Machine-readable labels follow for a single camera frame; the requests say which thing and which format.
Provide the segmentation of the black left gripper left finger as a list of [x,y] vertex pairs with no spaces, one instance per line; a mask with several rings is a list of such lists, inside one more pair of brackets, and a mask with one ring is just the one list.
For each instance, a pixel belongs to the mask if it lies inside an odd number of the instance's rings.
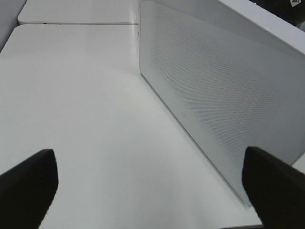
[[0,176],[0,227],[37,229],[59,185],[52,149],[43,149]]

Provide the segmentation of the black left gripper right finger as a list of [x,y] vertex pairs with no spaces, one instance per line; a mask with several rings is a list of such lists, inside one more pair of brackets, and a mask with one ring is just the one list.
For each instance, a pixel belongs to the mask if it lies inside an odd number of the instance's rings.
[[272,154],[249,146],[242,185],[266,229],[305,227],[305,175]]

